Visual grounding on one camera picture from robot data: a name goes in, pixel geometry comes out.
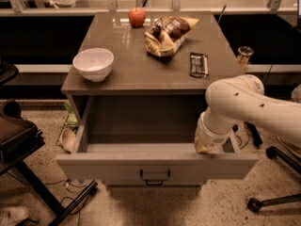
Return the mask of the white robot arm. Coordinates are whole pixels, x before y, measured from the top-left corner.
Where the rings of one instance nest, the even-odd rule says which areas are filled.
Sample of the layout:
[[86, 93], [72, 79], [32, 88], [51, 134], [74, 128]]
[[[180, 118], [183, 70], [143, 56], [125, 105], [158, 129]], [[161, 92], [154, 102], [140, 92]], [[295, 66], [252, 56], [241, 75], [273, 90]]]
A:
[[278, 136], [300, 155], [301, 104], [267, 97], [255, 75], [240, 75], [213, 82], [205, 92], [207, 109], [201, 113], [195, 134], [198, 153], [225, 144], [235, 123], [246, 121]]

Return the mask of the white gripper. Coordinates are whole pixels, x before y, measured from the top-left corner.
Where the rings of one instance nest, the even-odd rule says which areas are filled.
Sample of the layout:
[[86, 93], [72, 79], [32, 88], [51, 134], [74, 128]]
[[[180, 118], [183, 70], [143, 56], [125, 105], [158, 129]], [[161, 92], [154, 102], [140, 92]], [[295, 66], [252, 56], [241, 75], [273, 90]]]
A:
[[224, 145], [237, 122], [236, 119], [221, 116], [208, 107], [198, 118], [194, 142], [196, 152], [208, 153]]

